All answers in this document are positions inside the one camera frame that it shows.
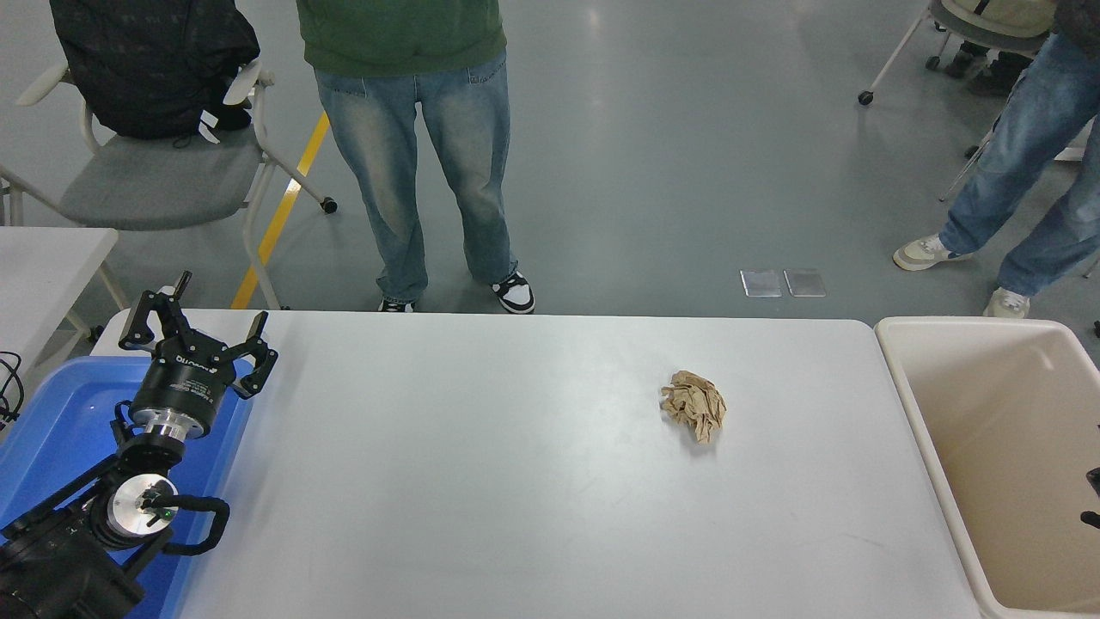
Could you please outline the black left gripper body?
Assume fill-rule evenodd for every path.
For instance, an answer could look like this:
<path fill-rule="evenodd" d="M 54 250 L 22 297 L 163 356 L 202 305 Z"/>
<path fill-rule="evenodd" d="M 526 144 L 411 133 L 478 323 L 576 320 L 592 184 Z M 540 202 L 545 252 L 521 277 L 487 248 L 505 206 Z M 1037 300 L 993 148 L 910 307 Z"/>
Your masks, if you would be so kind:
<path fill-rule="evenodd" d="M 194 342 L 168 338 L 155 345 L 148 372 L 129 406 L 138 425 L 162 413 L 184 414 L 189 432 L 209 432 L 227 388 L 235 382 L 224 342 L 200 334 Z"/>

